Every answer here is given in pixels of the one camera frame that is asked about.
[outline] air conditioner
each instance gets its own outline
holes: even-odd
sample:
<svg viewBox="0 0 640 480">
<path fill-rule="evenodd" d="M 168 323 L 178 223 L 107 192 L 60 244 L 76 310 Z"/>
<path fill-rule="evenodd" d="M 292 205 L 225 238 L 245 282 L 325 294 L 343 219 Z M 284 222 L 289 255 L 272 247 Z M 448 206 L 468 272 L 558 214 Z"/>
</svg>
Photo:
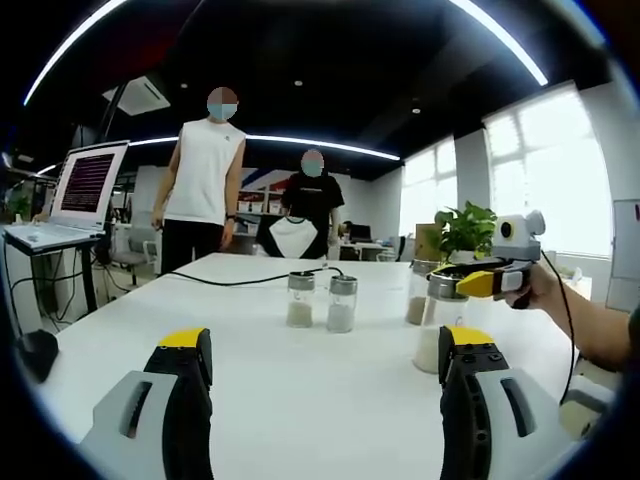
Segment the air conditioner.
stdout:
<svg viewBox="0 0 640 480">
<path fill-rule="evenodd" d="M 115 92 L 116 89 L 114 88 L 103 93 L 102 96 L 111 101 Z M 118 108 L 132 117 L 169 106 L 171 106 L 169 101 L 147 77 L 131 80 L 122 94 L 120 103 L 118 103 Z"/>
</svg>

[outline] silver jar lid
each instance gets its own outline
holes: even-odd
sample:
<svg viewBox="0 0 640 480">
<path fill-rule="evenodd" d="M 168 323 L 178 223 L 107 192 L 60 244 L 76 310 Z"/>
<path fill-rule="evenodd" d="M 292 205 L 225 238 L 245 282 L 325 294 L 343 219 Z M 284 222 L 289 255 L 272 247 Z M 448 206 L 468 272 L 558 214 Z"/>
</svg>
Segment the silver jar lid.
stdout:
<svg viewBox="0 0 640 480">
<path fill-rule="evenodd" d="M 335 275 L 331 277 L 329 292 L 336 295 L 355 295 L 358 291 L 358 279 L 348 275 Z"/>
<path fill-rule="evenodd" d="M 316 287 L 316 276 L 310 272 L 291 272 L 289 288 L 291 290 L 310 291 Z"/>
<path fill-rule="evenodd" d="M 448 302 L 465 302 L 469 299 L 466 295 L 456 292 L 456 285 L 464 277 L 432 273 L 428 278 L 429 288 L 427 294 L 430 298 Z"/>
<path fill-rule="evenodd" d="M 434 262 L 431 260 L 418 260 L 413 261 L 412 271 L 418 275 L 426 275 L 433 272 L 440 266 L 440 262 Z"/>
</svg>

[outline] face mask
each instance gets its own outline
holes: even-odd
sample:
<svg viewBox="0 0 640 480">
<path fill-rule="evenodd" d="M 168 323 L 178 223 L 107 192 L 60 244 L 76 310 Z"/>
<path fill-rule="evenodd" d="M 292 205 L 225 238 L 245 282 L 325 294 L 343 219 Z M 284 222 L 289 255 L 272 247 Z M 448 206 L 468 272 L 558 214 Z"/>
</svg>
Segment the face mask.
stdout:
<svg viewBox="0 0 640 480">
<path fill-rule="evenodd" d="M 207 110 L 216 120 L 229 120 L 238 110 L 237 103 L 209 103 Z"/>
<path fill-rule="evenodd" d="M 303 160 L 302 171 L 307 177 L 319 177 L 322 175 L 322 163 L 315 160 Z"/>
</svg>

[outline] man in white tank top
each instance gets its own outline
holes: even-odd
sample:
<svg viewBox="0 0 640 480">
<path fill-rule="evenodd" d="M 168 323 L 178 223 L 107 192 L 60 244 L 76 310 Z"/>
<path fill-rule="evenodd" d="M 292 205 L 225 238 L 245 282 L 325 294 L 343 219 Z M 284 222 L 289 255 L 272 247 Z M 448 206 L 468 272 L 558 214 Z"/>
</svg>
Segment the man in white tank top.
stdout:
<svg viewBox="0 0 640 480">
<path fill-rule="evenodd" d="M 237 107 L 231 89 L 216 88 L 207 99 L 209 116 L 180 131 L 151 220 L 163 229 L 162 273 L 231 243 L 245 148 L 244 132 L 227 121 Z"/>
</svg>

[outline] black pants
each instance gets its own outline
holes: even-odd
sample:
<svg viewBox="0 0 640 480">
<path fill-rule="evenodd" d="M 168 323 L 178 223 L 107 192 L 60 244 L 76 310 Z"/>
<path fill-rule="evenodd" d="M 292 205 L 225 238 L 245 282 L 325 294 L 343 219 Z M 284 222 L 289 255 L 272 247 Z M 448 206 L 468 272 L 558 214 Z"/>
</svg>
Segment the black pants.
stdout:
<svg viewBox="0 0 640 480">
<path fill-rule="evenodd" d="M 224 227 L 215 223 L 165 220 L 162 229 L 162 274 L 220 250 Z"/>
</svg>

